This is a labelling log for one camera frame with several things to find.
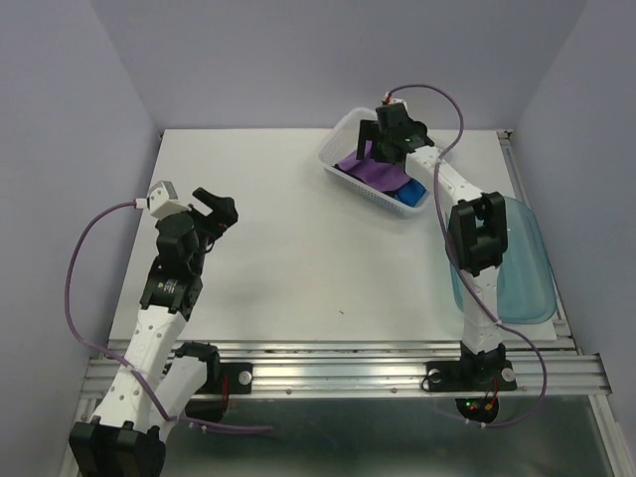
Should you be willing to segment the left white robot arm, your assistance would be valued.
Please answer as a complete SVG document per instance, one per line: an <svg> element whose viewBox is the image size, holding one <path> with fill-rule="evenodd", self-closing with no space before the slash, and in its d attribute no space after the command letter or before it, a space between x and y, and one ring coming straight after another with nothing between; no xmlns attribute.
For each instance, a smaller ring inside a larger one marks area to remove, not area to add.
<svg viewBox="0 0 636 477"><path fill-rule="evenodd" d="M215 242L239 219L231 197L203 188L193 196L204 214L179 201L168 181L144 198L122 203L155 219L157 254L141 293L132 337L118 355L73 330L83 345L117 362L100 404L74 424L69 446L82 476L158 476L166 442L195 391L213 390L221 379L217 347L175 342L185 329L203 289L203 269Z"/></svg>

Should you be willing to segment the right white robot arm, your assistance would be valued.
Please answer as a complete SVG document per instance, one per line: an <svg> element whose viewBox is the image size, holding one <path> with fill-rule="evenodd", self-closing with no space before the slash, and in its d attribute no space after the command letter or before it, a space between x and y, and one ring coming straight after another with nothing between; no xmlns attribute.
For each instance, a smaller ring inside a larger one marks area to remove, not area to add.
<svg viewBox="0 0 636 477"><path fill-rule="evenodd" d="M497 282L508 249L506 204L498 192L471 184L444 159L426 126L399 102L379 106L360 122L356 157L396 164L431 193L444 248L464 288L460 356L426 363L430 393L482 392L508 367L497 317Z"/></svg>

